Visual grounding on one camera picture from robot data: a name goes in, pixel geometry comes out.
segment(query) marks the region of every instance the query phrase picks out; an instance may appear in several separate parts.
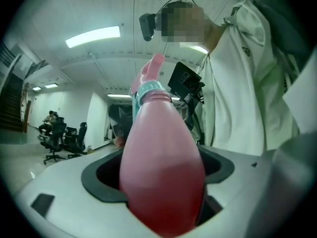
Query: white ceiling panel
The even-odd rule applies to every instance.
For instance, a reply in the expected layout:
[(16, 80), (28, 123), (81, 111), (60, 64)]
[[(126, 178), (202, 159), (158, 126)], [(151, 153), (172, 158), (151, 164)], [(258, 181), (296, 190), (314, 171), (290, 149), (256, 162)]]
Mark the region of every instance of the white ceiling panel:
[(76, 84), (98, 82), (102, 87), (109, 87), (93, 62), (77, 64), (62, 70)]
[[(149, 57), (162, 53), (168, 61), (161, 68), (163, 76), (159, 80), (167, 88), (178, 61), (195, 68), (205, 56), (190, 48), (163, 43), (158, 32), (150, 42), (144, 41), (139, 17), (144, 13), (157, 13), (168, 1), (27, 0), (12, 26), (23, 42), (56, 70), (63, 67), (65, 74), (75, 83), (98, 82), (108, 92), (127, 92), (136, 73), (148, 62)], [(239, 2), (194, 1), (219, 25)], [(98, 40), (72, 49), (65, 42), (78, 34), (109, 26), (119, 26), (121, 37)], [(95, 55), (98, 66), (88, 53)]]
[(65, 40), (78, 35), (79, 27), (73, 19), (67, 0), (47, 0), (31, 18), (37, 32), (60, 61), (68, 56), (87, 52), (84, 45), (70, 49)]
[(102, 67), (114, 90), (128, 92), (135, 78), (133, 59), (98, 59), (98, 64)]

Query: black cable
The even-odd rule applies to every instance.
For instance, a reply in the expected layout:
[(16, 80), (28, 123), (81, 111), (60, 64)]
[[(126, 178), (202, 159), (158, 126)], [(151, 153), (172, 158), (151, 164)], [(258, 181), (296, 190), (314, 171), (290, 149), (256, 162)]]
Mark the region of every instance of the black cable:
[(166, 3), (162, 6), (162, 8), (159, 9), (159, 11), (155, 14), (155, 17), (156, 17), (156, 16), (159, 14), (159, 12), (164, 8), (164, 6), (167, 5), (170, 1), (172, 1), (172, 0), (169, 0), (168, 2), (166, 2)]

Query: floor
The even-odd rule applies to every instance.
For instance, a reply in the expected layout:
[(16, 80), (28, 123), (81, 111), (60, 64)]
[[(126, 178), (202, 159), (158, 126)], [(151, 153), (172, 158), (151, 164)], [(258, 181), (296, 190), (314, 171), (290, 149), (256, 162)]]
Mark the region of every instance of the floor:
[(28, 126), (28, 132), (0, 129), (0, 144), (32, 144), (38, 143), (36, 136), (40, 134), (34, 127)]
[[(37, 141), (36, 144), (11, 145), (11, 147), (10, 145), (0, 145), (0, 151), (3, 151), (3, 146), (6, 147), (6, 153), (0, 155), (0, 175), (12, 196), (32, 179), (35, 179), (47, 167), (55, 163), (54, 160), (51, 160), (44, 165), (43, 160), (45, 159), (45, 155), (49, 154), (49, 151), (39, 144), (36, 135), (35, 139)], [(115, 150), (116, 146), (108, 145), (98, 151), (113, 152)], [(64, 150), (58, 153), (58, 155), (65, 158), (67, 158), (67, 154), (70, 153)]]

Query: black camera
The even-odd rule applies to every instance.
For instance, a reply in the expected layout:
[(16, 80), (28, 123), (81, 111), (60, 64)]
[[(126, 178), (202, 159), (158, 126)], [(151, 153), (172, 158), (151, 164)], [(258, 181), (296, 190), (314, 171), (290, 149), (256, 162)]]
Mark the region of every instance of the black camera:
[(200, 92), (205, 84), (200, 82), (201, 79), (189, 67), (178, 62), (168, 82), (168, 86), (170, 87), (171, 94), (178, 96), (181, 100), (184, 100), (190, 94), (193, 98), (203, 102), (203, 96), (200, 96)]
[(155, 14), (145, 13), (139, 17), (142, 35), (145, 41), (149, 42), (154, 35)]

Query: pink bottle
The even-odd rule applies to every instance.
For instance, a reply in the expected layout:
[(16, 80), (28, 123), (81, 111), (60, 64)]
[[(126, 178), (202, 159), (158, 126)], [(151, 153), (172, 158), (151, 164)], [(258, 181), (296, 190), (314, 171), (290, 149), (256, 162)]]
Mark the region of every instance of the pink bottle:
[(130, 89), (139, 104), (123, 151), (120, 190), (130, 211), (162, 237), (195, 227), (205, 170), (198, 148), (170, 95), (156, 81), (164, 56), (155, 54)]

